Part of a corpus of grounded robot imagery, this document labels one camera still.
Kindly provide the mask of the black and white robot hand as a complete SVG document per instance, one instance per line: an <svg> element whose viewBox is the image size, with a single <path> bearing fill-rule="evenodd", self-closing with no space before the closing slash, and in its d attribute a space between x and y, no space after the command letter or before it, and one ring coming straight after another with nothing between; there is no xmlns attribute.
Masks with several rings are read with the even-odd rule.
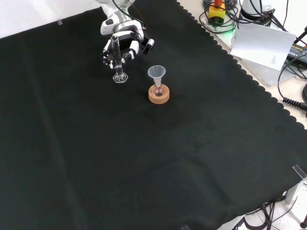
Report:
<svg viewBox="0 0 307 230"><path fill-rule="evenodd" d="M145 40L142 26L136 20L119 23L107 19L102 23L101 34L118 37L121 61L124 64L135 59Z"/></svg>

